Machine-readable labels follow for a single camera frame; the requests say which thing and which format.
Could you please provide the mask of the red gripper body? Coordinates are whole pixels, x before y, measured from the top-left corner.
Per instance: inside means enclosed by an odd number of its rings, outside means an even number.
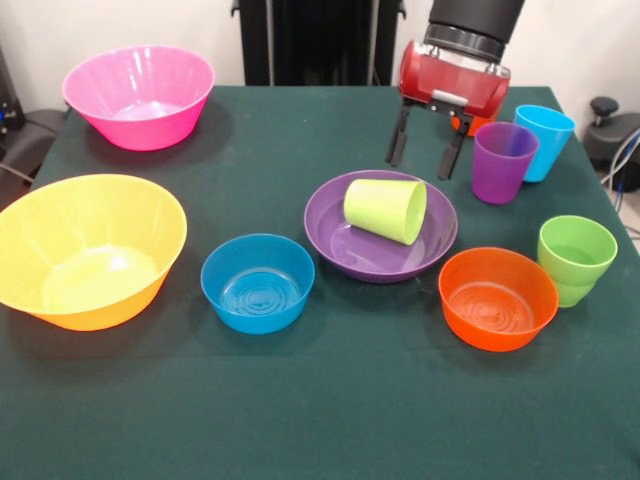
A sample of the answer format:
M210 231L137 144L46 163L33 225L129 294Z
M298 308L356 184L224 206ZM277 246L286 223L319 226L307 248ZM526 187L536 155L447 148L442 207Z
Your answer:
M398 123L407 122L414 106L447 115L454 125L493 122L507 96L510 79L510 70L500 64L411 41L400 65Z

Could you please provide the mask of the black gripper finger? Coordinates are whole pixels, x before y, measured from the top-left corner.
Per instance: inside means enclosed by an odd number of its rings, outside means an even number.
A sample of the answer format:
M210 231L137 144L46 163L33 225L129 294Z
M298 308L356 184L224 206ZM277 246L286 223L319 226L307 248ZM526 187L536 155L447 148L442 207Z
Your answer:
M393 167L397 167L402 160L407 139L405 129L410 112L411 105L407 102L404 102L400 107L388 152L385 158L385 161Z
M462 119L451 144L443 152L442 160L437 171L437 176L440 180L448 180L451 178L460 149L470 129L470 125L470 119Z

